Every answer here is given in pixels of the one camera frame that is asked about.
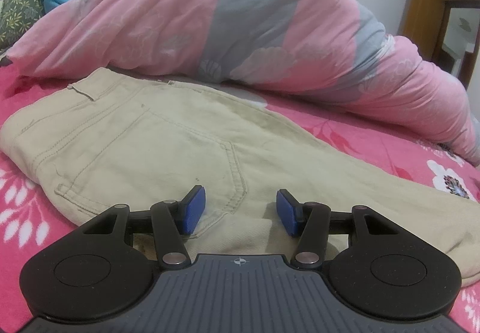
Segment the beige trousers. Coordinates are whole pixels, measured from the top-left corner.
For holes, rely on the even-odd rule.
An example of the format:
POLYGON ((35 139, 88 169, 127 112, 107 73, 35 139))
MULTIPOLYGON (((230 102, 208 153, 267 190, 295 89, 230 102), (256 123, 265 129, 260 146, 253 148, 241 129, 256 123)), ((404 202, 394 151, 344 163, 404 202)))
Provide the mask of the beige trousers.
POLYGON ((82 224, 117 203, 147 210, 205 187, 191 255, 292 254, 279 189, 337 211, 369 206, 479 279, 479 204, 385 173, 287 118, 206 86, 105 68, 10 116, 1 150, 82 224))

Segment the pink grey rolled quilt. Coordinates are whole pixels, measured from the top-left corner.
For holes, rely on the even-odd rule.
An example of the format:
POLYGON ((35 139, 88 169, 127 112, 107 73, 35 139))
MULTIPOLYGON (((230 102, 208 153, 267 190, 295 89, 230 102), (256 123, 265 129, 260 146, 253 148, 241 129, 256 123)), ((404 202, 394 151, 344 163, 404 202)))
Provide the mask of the pink grey rolled quilt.
POLYGON ((356 0, 70 0, 7 58, 30 77, 180 74, 337 106, 479 163, 464 86, 356 0))

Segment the brown wooden door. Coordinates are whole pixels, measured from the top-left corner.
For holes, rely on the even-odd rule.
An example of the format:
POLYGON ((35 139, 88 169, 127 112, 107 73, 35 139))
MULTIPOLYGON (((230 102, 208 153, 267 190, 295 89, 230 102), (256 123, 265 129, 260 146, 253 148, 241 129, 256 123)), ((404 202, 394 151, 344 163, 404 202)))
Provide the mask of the brown wooden door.
POLYGON ((410 0, 401 34, 417 46, 422 59, 431 61, 438 41, 444 0, 410 0))

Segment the green floral pillow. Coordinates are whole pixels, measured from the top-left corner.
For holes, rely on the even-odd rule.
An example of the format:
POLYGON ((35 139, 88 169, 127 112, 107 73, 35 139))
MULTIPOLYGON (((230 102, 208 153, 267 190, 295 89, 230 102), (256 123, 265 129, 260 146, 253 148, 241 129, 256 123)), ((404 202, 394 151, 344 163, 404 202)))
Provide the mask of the green floral pillow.
POLYGON ((1 54, 45 14, 43 0, 1 0, 1 54))

